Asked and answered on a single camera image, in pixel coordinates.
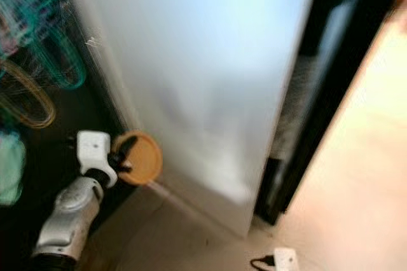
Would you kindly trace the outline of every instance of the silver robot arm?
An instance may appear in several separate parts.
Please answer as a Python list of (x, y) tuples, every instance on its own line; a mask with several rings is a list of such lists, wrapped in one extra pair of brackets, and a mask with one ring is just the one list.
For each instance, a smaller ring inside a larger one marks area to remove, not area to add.
[(58, 194), (34, 248), (31, 270), (74, 270), (104, 192), (117, 182), (116, 171), (129, 170), (121, 163), (136, 140), (130, 139), (123, 151), (112, 154), (109, 134), (78, 132), (77, 156), (83, 176)]

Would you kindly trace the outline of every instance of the beige tile floor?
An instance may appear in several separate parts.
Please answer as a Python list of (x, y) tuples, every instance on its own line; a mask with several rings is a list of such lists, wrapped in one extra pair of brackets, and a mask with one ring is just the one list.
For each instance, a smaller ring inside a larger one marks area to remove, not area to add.
[(302, 271), (407, 270), (406, 15), (383, 26), (276, 227), (254, 219), (241, 240), (142, 188), (91, 238), (86, 270), (252, 270), (275, 246)]

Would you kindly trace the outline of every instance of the green cloth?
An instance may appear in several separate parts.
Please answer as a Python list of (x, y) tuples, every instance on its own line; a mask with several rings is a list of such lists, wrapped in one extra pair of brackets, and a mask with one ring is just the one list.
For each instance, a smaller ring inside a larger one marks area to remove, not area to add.
[(25, 146), (20, 136), (0, 132), (0, 205), (13, 205), (20, 198)]

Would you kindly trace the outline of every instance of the white refrigerator door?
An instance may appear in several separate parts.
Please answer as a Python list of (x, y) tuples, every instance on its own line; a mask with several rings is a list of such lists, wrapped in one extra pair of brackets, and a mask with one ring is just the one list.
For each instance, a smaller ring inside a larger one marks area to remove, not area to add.
[(312, 0), (73, 1), (164, 185), (244, 236)]

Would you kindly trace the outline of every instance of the round lid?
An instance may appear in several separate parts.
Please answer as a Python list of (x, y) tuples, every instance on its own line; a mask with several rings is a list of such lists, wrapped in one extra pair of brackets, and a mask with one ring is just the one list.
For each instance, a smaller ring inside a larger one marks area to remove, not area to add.
[(156, 179), (162, 171), (162, 152), (151, 136), (138, 130), (125, 132), (117, 137), (113, 144), (113, 152), (116, 152), (121, 144), (132, 136), (136, 136), (137, 141), (127, 153), (123, 163), (126, 167), (131, 167), (131, 171), (119, 172), (118, 176), (128, 184), (147, 184)]

